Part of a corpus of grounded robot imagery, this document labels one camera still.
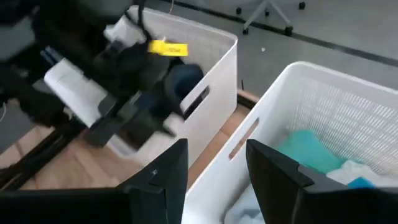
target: teal cloth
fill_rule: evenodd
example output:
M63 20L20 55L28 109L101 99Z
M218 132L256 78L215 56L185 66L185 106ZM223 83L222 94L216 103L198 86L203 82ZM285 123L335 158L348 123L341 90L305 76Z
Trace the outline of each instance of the teal cloth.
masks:
M344 163L344 160L334 156L309 130L294 132L277 150L301 165L324 174L339 169Z

